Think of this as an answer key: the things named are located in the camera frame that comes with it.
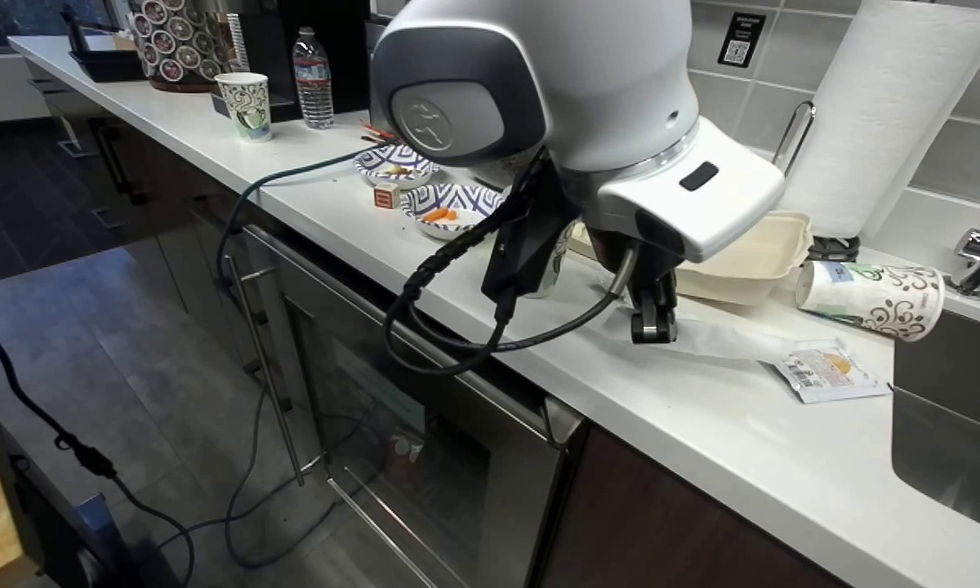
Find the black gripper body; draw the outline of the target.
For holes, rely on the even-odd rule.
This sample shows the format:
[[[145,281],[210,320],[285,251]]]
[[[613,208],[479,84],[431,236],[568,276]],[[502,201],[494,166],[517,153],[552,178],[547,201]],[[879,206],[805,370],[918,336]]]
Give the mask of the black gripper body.
[[[683,239],[651,214],[622,214],[617,218],[593,218],[588,225],[593,257],[617,270],[635,257],[631,288],[662,281],[683,263]]]

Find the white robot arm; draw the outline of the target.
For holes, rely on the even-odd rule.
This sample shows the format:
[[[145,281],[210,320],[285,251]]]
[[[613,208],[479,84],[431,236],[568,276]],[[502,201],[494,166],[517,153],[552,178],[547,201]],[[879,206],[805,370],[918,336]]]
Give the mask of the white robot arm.
[[[525,165],[484,221],[496,306],[539,290],[581,225],[631,336],[671,344],[677,268],[774,208],[784,174],[699,111],[690,42],[690,0],[407,0],[376,40],[376,105],[415,153]]]

